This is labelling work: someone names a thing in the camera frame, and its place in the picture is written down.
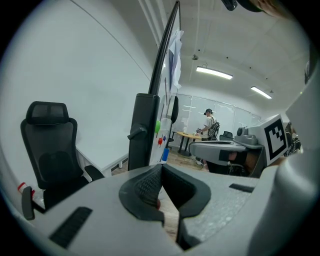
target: ceiling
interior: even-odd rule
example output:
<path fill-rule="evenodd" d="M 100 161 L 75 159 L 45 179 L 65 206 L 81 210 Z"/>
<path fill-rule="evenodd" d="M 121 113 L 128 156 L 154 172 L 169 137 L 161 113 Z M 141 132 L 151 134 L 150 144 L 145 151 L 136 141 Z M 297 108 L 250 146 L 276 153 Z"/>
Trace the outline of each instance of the ceiling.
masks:
<path fill-rule="evenodd" d="M 168 19 L 175 1 L 162 3 Z M 250 12 L 239 4 L 228 11 L 221 0 L 200 0 L 199 6 L 198 0 L 180 0 L 180 13 L 181 85 L 210 88 L 277 108 L 286 108 L 302 90 L 309 43 L 295 21 Z M 192 60 L 193 54 L 199 59 Z M 233 78 L 196 72 L 204 64 Z M 250 90 L 252 86 L 266 93 L 273 90 L 273 99 L 264 100 Z"/>

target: ceiling light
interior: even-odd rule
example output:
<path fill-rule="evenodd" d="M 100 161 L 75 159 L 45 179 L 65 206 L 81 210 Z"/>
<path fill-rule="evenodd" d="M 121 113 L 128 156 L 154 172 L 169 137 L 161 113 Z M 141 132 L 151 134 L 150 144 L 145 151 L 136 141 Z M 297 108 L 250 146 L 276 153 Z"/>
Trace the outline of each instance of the ceiling light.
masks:
<path fill-rule="evenodd" d="M 264 93 L 262 90 L 258 89 L 255 86 L 251 87 L 251 90 L 254 90 L 255 92 L 257 92 L 258 94 L 261 94 L 262 96 L 266 97 L 267 99 L 272 99 L 272 97 L 270 97 L 268 94 Z"/>
<path fill-rule="evenodd" d="M 231 75 L 231 74 L 223 73 L 218 70 L 214 70 L 214 69 L 210 69 L 210 68 L 206 68 L 206 67 L 201 67 L 201 66 L 198 66 L 196 68 L 196 71 L 215 75 L 215 76 L 222 77 L 222 78 L 225 78 L 228 80 L 230 80 L 233 77 L 233 75 Z"/>

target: wooden desk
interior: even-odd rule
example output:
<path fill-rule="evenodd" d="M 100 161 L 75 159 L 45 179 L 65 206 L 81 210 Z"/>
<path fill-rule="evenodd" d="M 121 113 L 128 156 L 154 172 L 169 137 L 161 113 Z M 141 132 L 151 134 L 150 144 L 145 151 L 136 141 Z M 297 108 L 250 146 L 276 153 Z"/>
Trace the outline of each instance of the wooden desk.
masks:
<path fill-rule="evenodd" d="M 183 133 L 183 131 L 177 131 L 176 134 L 182 136 L 182 140 L 181 140 L 181 144 L 180 144 L 180 148 L 179 148 L 179 150 L 178 150 L 178 153 L 181 154 L 181 155 L 183 155 L 183 156 L 185 156 L 185 157 L 191 157 L 190 152 L 187 151 L 188 144 L 189 144 L 189 140 L 190 140 L 190 139 L 193 139 L 192 142 L 194 142 L 195 140 L 201 140 L 201 137 L 198 136 L 198 135 L 193 135 L 193 134 L 191 134 L 191 133 L 185 134 L 185 133 Z M 187 141 L 186 141 L 184 151 L 181 151 L 181 148 L 182 148 L 182 145 L 183 145 L 183 143 L 184 143 L 185 137 L 187 137 L 188 139 L 187 139 Z"/>

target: floor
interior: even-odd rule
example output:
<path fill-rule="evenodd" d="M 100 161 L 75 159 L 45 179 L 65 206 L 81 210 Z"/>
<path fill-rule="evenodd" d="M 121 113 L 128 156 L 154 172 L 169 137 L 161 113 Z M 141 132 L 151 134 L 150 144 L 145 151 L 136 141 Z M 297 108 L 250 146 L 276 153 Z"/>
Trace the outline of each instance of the floor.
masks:
<path fill-rule="evenodd" d="M 167 159 L 168 164 L 186 167 L 195 171 L 208 172 L 205 167 L 197 165 L 192 157 L 186 157 L 178 153 L 178 148 L 172 147 Z M 128 161 L 122 165 L 122 168 L 117 168 L 112 171 L 112 175 L 121 174 L 128 171 Z M 164 188 L 159 193 L 161 206 L 159 211 L 164 214 L 164 229 L 168 235 L 175 241 L 178 232 L 179 212 L 174 206 Z"/>

